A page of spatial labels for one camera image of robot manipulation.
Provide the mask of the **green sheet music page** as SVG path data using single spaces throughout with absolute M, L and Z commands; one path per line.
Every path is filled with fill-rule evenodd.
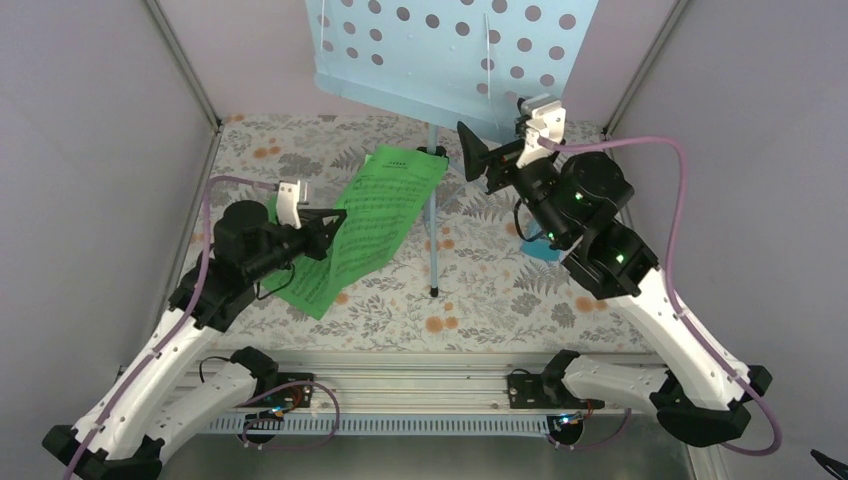
M 449 161 L 425 151 L 381 145 L 340 196 L 346 219 L 332 242 L 330 279 L 345 287 L 394 257 Z
M 335 242 L 332 242 L 323 260 L 298 257 L 290 270 L 277 270 L 265 277 L 260 282 L 262 292 L 321 320 L 344 289 L 343 282 L 336 276 L 335 250 Z

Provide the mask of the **light blue music stand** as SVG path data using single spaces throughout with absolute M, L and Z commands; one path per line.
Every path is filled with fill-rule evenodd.
M 519 97 L 564 105 L 593 1 L 310 1 L 315 82 L 364 105 L 491 141 L 516 134 Z

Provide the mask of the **blue metronome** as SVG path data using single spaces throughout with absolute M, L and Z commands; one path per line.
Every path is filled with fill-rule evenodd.
M 544 238 L 523 242 L 520 251 L 532 259 L 547 263 L 558 263 L 561 259 L 561 251 L 552 249 L 550 242 Z

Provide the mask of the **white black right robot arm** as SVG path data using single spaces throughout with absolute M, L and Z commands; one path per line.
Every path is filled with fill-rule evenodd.
M 626 367 L 563 350 L 541 373 L 544 399 L 555 407 L 613 403 L 653 415 L 690 446 L 732 448 L 750 422 L 747 403 L 766 393 L 771 374 L 736 359 L 685 310 L 657 255 L 619 221 L 634 189 L 615 161 L 585 146 L 556 167 L 564 145 L 546 142 L 524 165 L 519 142 L 490 149 L 464 124 L 457 133 L 467 179 L 485 177 L 490 192 L 515 189 L 551 248 L 564 253 L 570 278 L 619 308 L 663 362 Z

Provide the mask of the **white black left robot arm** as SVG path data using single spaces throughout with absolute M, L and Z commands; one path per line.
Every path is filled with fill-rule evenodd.
M 53 426 L 42 445 L 66 477 L 154 479 L 189 439 L 229 409 L 296 403 L 312 379 L 283 382 L 278 364 L 253 347 L 235 351 L 221 370 L 187 396 L 170 396 L 185 371 L 259 296 L 261 281 L 321 260 L 347 214 L 302 209 L 290 222 L 271 219 L 256 201 L 230 204 L 205 219 L 196 265 L 171 294 L 150 339 L 111 389 L 71 425 Z

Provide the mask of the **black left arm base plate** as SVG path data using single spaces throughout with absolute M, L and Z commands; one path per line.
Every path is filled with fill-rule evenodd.
M 296 385 L 286 389 L 278 390 L 269 394 L 268 391 L 273 387 L 283 384 L 289 384 L 297 381 L 314 381 L 313 373 L 305 372 L 278 372 L 277 380 L 268 386 L 258 386 L 256 395 L 261 394 L 262 397 L 251 404 L 239 404 L 238 408 L 260 408 L 263 410 L 276 410 L 278 412 L 288 412 L 292 409 L 299 410 L 309 408 L 311 406 L 313 387 L 311 385 Z

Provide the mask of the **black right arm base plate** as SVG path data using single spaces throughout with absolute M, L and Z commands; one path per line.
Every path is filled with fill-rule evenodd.
M 589 408 L 600 410 L 605 402 L 597 399 L 581 400 L 568 392 L 558 400 L 544 391 L 540 374 L 533 374 L 524 369 L 513 370 L 506 376 L 507 397 L 511 409 L 541 410 L 541 409 L 579 409 Z

